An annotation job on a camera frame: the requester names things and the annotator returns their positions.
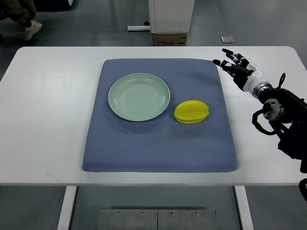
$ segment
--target pants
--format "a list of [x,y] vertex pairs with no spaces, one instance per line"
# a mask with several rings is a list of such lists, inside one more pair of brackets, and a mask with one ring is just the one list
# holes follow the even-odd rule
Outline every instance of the pants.
[[0,8],[21,26],[25,26],[29,17],[36,14],[33,0],[0,0]]

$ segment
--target robot finger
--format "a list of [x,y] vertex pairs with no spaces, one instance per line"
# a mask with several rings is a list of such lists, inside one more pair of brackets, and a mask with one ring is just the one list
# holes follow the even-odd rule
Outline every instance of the robot finger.
[[222,49],[223,52],[226,53],[226,57],[233,60],[233,62],[238,65],[246,68],[249,64],[249,61],[239,53],[234,53],[229,49]]
[[234,77],[235,74],[233,73],[233,66],[235,66],[234,64],[229,63],[228,61],[224,60],[224,61],[220,61],[220,60],[213,60],[213,63],[217,66],[222,67],[222,70],[224,70],[225,72],[227,72],[230,76]]

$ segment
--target robotic hand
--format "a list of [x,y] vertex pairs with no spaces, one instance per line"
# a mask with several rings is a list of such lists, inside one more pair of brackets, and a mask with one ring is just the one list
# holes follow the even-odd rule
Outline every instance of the robotic hand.
[[[234,80],[235,84],[245,92],[250,92],[262,104],[263,108],[255,112],[252,124],[257,130],[266,135],[275,135],[280,139],[278,149],[293,159],[301,160],[300,171],[307,173],[307,104],[293,93],[281,86],[285,80],[282,74],[279,85],[273,88],[270,83],[262,78],[259,68],[241,54],[228,49],[222,49],[233,64],[224,60],[213,60]],[[267,131],[258,123],[258,116],[263,116],[269,121],[273,131]],[[300,191],[307,201],[307,178],[299,184]]]

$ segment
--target plate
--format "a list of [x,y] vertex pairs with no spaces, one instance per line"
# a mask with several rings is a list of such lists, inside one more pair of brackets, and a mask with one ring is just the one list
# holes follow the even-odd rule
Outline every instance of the plate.
[[148,73],[133,73],[119,79],[108,95],[113,112],[129,121],[147,121],[159,116],[169,100],[166,83]]

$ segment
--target blue placemat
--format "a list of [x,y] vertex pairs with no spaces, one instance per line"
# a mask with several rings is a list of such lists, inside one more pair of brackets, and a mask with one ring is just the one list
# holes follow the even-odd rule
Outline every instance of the blue placemat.
[[[168,85],[171,100],[158,117],[131,122],[108,105],[108,92],[120,78],[150,73]],[[196,124],[174,118],[183,101],[208,104],[210,115]],[[238,168],[217,67],[209,60],[112,59],[103,64],[82,169],[87,172],[230,172]]]

